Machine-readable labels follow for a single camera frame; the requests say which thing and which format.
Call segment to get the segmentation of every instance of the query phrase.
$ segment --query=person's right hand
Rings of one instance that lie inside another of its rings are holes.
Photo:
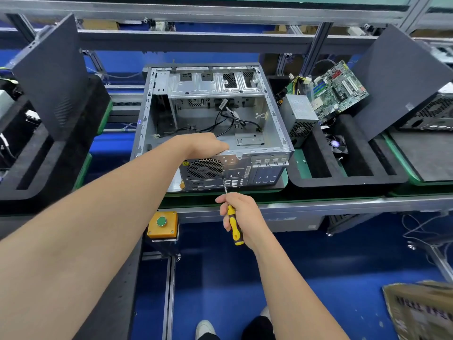
[[[217,197],[216,203],[223,203],[220,206],[220,215],[224,216],[223,227],[227,231],[231,230],[229,216],[227,215],[228,205],[236,209],[236,220],[244,235],[244,242],[256,253],[257,246],[260,244],[263,236],[272,233],[264,221],[263,215],[256,205],[255,200],[244,194],[230,192]]]

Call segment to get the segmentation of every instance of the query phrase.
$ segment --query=motherboard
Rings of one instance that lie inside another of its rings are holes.
[[[346,63],[340,61],[314,80],[312,105],[323,124],[368,95]]]

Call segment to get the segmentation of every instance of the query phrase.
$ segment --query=hand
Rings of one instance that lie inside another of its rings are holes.
[[[219,141],[212,132],[178,135],[174,140],[187,146],[186,159],[205,159],[230,148],[228,143]]]
[[[220,215],[224,216],[223,227],[227,231],[231,230],[229,216],[227,215],[228,205],[236,209],[236,220],[244,235],[244,242],[253,252],[256,253],[263,236],[272,235],[252,197],[230,192],[217,197],[216,203],[223,203],[220,206]]]

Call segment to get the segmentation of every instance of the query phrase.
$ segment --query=black fan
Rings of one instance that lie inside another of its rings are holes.
[[[326,140],[334,154],[347,154],[348,148],[343,136],[326,135]]]

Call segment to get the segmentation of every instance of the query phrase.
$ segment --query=shoe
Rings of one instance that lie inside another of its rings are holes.
[[[272,320],[270,319],[270,313],[269,313],[269,307],[266,306],[260,313],[260,316],[264,316],[264,317],[267,317],[270,321],[270,323],[272,323]]]
[[[202,320],[197,325],[197,330],[195,332],[195,340],[201,338],[204,334],[211,333],[216,335],[216,331],[214,330],[214,326],[208,320]]]

